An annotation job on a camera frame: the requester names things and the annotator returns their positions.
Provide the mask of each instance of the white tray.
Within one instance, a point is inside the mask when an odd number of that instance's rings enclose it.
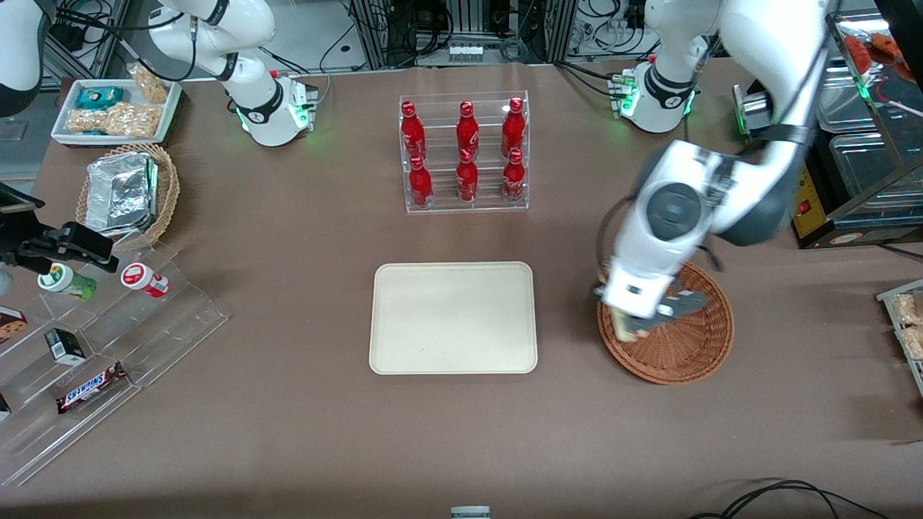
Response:
[[[377,374],[528,373],[537,363],[529,265],[389,263],[375,273]]]
[[[121,87],[125,90],[125,96],[122,101],[132,104],[152,104],[148,103],[138,85],[133,79],[78,79],[71,85],[67,97],[61,104],[61,112],[58,113],[57,120],[54,121],[52,128],[52,139],[61,144],[68,146],[122,146],[123,144],[156,144],[163,142],[167,136],[167,130],[170,129],[170,122],[173,120],[176,105],[179,104],[180,94],[183,88],[179,83],[170,83],[170,90],[167,92],[167,102],[164,104],[153,104],[154,106],[163,107],[163,116],[161,122],[157,125],[157,131],[154,137],[150,139],[139,139],[122,135],[86,135],[83,133],[74,133],[67,129],[67,119],[70,117],[70,111],[77,105],[77,97],[80,91],[84,89],[93,89],[100,87]]]

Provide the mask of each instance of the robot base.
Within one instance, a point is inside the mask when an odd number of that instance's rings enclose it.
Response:
[[[647,89],[645,75],[650,63],[641,63],[634,68],[626,68],[620,77],[608,82],[609,92],[624,96],[612,100],[612,112],[616,118],[625,118],[644,131],[666,133],[679,126],[687,113],[694,94],[672,108],[664,108]]]
[[[277,81],[282,85],[283,101],[265,122],[248,120],[240,109],[237,110],[244,131],[263,146],[281,146],[314,129],[318,91],[309,91],[304,83],[294,79],[279,78]]]

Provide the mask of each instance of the red and white bottle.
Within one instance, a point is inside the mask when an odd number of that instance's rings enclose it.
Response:
[[[459,180],[459,199],[473,202],[477,198],[477,166],[471,150],[459,150],[459,167],[455,168]]]
[[[433,179],[423,167],[423,157],[417,153],[410,157],[410,193],[416,207],[433,207]]]
[[[522,98],[514,97],[509,100],[509,112],[503,121],[503,140],[500,143],[500,153],[509,158],[509,151],[522,146],[522,137],[525,135],[525,117],[522,115]]]
[[[513,148],[509,152],[509,163],[503,168],[503,190],[500,196],[507,203],[516,203],[522,198],[522,184],[525,183],[525,166],[522,165],[522,150]]]
[[[479,135],[477,121],[474,120],[474,104],[470,101],[462,101],[459,112],[461,112],[461,118],[455,127],[459,150],[471,150],[472,160],[477,160]]]
[[[410,155],[417,154],[426,160],[426,134],[423,131],[423,121],[416,114],[413,101],[401,103],[401,137],[404,147]]]
[[[170,290],[167,278],[144,263],[132,263],[122,271],[122,284],[131,290],[140,290],[148,296],[160,298]]]

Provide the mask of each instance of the small box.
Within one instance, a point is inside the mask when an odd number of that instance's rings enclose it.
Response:
[[[48,343],[48,348],[52,351],[54,362],[58,364],[76,366],[87,359],[83,350],[80,349],[77,336],[71,332],[52,328],[45,334],[45,342]]]
[[[6,403],[6,400],[3,399],[3,395],[0,394],[0,422],[9,418],[10,413],[9,404]]]
[[[0,344],[29,327],[26,316],[13,308],[0,307]]]

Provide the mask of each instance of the snickers bar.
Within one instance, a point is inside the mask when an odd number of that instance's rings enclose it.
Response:
[[[104,372],[87,380],[74,391],[69,392],[64,398],[58,398],[58,415],[66,413],[77,407],[80,403],[88,401],[96,393],[102,391],[116,380],[122,379],[127,373],[122,369],[122,363],[116,362]]]

